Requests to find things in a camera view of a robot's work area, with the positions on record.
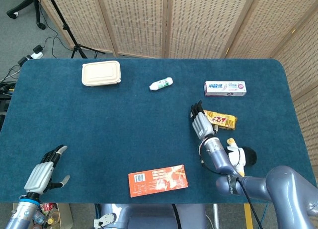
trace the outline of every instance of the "orange box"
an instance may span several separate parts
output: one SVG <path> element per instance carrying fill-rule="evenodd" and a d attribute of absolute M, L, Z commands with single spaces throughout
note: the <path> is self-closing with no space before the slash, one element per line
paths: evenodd
<path fill-rule="evenodd" d="M 130 197 L 187 188 L 184 165 L 128 174 Z"/>

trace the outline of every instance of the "office chair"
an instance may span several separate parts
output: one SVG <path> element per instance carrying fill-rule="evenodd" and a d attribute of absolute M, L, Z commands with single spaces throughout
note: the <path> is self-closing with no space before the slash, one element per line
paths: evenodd
<path fill-rule="evenodd" d="M 19 5 L 17 5 L 15 8 L 13 8 L 11 10 L 8 10 L 6 12 L 6 14 L 10 18 L 16 19 L 17 18 L 17 14 L 15 14 L 15 13 L 18 12 L 19 10 L 22 10 L 22 9 L 26 8 L 31 3 L 34 3 L 35 13 L 36 13 L 36 25 L 40 29 L 45 29 L 46 26 L 40 22 L 40 7 L 39 7 L 39 1 L 38 0 L 25 0 L 22 3 L 20 3 Z"/>

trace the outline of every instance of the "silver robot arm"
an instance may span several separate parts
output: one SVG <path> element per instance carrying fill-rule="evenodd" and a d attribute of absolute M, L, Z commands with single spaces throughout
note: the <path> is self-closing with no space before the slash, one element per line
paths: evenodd
<path fill-rule="evenodd" d="M 34 167 L 24 186 L 26 195 L 20 197 L 18 206 L 12 211 L 10 221 L 5 229 L 27 229 L 40 205 L 40 195 L 49 189 L 62 188 L 68 182 L 69 175 L 59 183 L 51 182 L 53 170 L 66 149 L 67 146 L 58 146 L 46 153 L 40 164 Z"/>
<path fill-rule="evenodd" d="M 242 177 L 232 166 L 220 140 L 214 137 L 211 123 L 204 115 L 201 101 L 191 107 L 192 126 L 204 145 L 216 171 L 227 176 L 217 179 L 217 189 L 223 195 L 245 196 L 239 178 L 249 197 L 271 201 L 279 229 L 314 229 L 309 216 L 318 215 L 318 189 L 287 166 L 272 169 L 266 178 Z"/>

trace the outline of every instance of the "barcode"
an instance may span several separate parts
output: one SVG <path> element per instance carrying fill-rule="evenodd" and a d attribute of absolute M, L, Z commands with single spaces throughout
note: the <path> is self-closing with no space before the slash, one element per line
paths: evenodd
<path fill-rule="evenodd" d="M 135 183 L 144 182 L 145 180 L 146 180 L 146 177 L 144 173 L 135 175 Z"/>

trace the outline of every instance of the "toothpaste box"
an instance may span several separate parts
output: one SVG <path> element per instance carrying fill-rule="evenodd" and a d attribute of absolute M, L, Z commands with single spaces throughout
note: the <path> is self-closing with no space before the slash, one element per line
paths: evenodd
<path fill-rule="evenodd" d="M 130 197 L 188 187 L 184 165 L 128 174 Z"/>
<path fill-rule="evenodd" d="M 205 96 L 244 96 L 246 87 L 244 81 L 206 81 Z"/>

